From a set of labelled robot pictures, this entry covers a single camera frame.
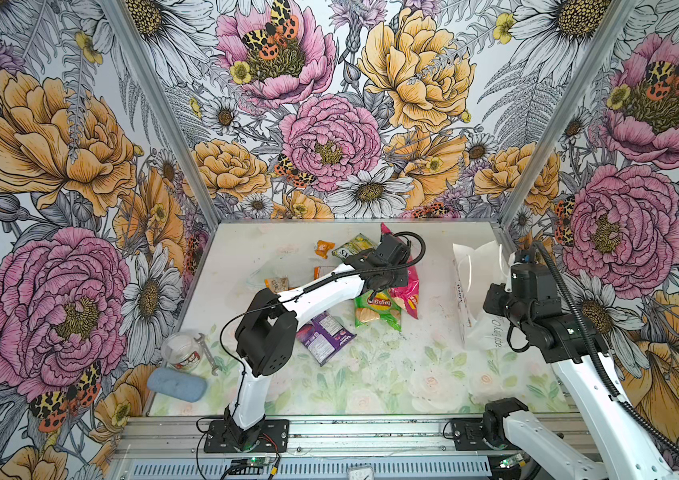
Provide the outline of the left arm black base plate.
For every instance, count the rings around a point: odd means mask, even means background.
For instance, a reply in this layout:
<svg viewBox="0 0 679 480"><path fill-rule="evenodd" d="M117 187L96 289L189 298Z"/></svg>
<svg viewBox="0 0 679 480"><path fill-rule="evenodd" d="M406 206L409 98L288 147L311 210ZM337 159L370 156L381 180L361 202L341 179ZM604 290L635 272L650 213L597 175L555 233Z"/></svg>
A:
<svg viewBox="0 0 679 480"><path fill-rule="evenodd" d="M212 418L202 450L207 454L284 453L289 440L290 422L263 418L243 430L232 420Z"/></svg>

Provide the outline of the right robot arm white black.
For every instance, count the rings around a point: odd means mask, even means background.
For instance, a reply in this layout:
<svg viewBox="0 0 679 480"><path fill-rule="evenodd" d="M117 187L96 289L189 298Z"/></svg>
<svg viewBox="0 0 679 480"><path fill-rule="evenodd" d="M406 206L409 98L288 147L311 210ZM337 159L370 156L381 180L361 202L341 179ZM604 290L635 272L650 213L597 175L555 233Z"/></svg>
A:
<svg viewBox="0 0 679 480"><path fill-rule="evenodd" d="M553 266L517 263L505 284L489 287L486 312L509 320L563 382L595 442L598 460L577 451L515 398L487 404L483 440L513 446L555 479L679 479L619 387L603 336L575 311Z"/></svg>

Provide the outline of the pink chips bag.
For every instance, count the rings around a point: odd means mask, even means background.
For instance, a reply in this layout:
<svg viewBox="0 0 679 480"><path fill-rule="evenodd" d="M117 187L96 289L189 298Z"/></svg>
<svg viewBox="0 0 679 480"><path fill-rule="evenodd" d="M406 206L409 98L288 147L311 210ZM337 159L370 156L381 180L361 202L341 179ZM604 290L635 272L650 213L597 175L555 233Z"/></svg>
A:
<svg viewBox="0 0 679 480"><path fill-rule="evenodd" d="M397 270L385 272L383 277L397 305L412 318L419 318L419 272L411 262L415 262L423 253L423 242L413 232L393 232L389 226L381 223L381 240L391 244L385 247L385 255Z"/></svg>

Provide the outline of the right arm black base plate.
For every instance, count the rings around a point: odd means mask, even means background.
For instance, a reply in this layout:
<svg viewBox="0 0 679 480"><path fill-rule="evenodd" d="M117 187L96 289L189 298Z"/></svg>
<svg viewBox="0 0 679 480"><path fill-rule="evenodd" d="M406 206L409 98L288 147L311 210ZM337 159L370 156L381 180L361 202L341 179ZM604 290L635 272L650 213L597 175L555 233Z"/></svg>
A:
<svg viewBox="0 0 679 480"><path fill-rule="evenodd" d="M483 420L479 418L453 418L447 421L443 429L445 439L453 442L453 447L459 452L467 451L495 451L521 452L521 448L507 440L489 441L483 432Z"/></svg>

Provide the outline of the white paper bag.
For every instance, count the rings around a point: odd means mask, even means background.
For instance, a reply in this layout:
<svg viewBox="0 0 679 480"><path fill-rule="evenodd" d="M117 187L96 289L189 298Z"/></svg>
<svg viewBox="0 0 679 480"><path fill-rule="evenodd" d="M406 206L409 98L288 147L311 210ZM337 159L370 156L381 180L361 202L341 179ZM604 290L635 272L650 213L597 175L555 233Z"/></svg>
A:
<svg viewBox="0 0 679 480"><path fill-rule="evenodd" d="M463 347L475 351L507 347L509 322L483 309L489 287L507 281L509 256L503 246L497 240L477 248L453 244L453 267Z"/></svg>

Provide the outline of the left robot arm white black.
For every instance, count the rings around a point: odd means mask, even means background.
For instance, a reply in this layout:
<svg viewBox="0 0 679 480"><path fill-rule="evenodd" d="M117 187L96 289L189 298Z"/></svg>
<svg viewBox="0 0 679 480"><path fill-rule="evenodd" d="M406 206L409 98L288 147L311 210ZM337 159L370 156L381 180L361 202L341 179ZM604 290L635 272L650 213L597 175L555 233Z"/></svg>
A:
<svg viewBox="0 0 679 480"><path fill-rule="evenodd" d="M235 350L226 352L241 365L235 398L224 412L228 428L249 433L261 424L270 378L291 358L303 324L369 291L407 285L409 268L421 262L425 252L425 240L413 232L385 233L377 247L349 256L317 280L285 292L257 292L237 316Z"/></svg>

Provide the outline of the green Lays chips bag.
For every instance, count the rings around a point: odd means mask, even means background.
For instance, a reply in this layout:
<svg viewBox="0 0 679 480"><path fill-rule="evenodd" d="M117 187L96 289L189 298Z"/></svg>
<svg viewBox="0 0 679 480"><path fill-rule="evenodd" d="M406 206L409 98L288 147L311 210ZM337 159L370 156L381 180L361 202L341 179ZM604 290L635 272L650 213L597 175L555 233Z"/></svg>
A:
<svg viewBox="0 0 679 480"><path fill-rule="evenodd" d="M355 326L375 321L385 322L397 332L403 331L401 308L387 290L369 291L355 298Z"/></svg>

